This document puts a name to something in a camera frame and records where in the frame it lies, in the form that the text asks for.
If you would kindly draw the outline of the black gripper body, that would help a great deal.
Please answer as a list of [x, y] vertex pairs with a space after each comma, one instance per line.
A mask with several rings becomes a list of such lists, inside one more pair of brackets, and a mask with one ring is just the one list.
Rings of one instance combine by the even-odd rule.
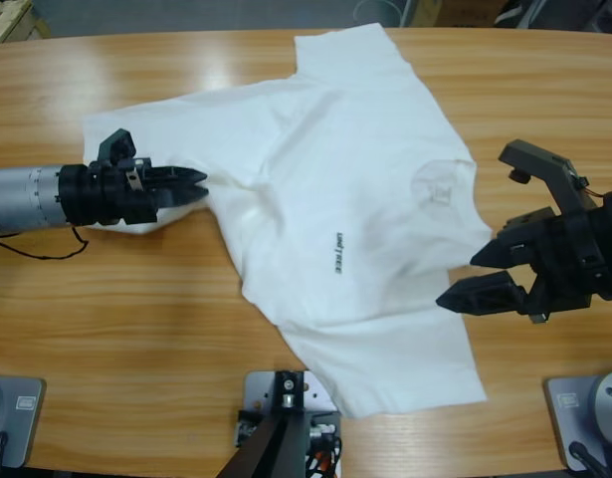
[[158, 207], [146, 186], [147, 158], [97, 160], [58, 172], [58, 203], [74, 226], [154, 223]]
[[587, 308], [595, 295], [612, 301], [612, 191], [599, 207], [560, 215], [548, 209], [544, 218], [503, 233], [532, 237], [537, 250], [538, 260], [527, 264], [535, 273], [528, 316], [547, 320], [553, 312]]

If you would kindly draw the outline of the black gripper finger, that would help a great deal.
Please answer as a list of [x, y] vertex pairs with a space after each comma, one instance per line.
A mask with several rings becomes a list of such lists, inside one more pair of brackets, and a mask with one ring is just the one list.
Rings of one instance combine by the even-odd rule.
[[455, 313], [473, 316], [531, 313], [528, 293], [507, 271], [458, 280], [436, 299], [436, 304]]
[[158, 208], [176, 208], [197, 202], [208, 195], [205, 187], [196, 184], [157, 188], [154, 192]]
[[510, 269], [518, 265], [532, 265], [537, 260], [538, 254], [532, 237], [503, 233], [477, 252], [470, 264], [493, 269]]
[[158, 166], [150, 169], [153, 183], [198, 183], [206, 178], [204, 172], [189, 167]]

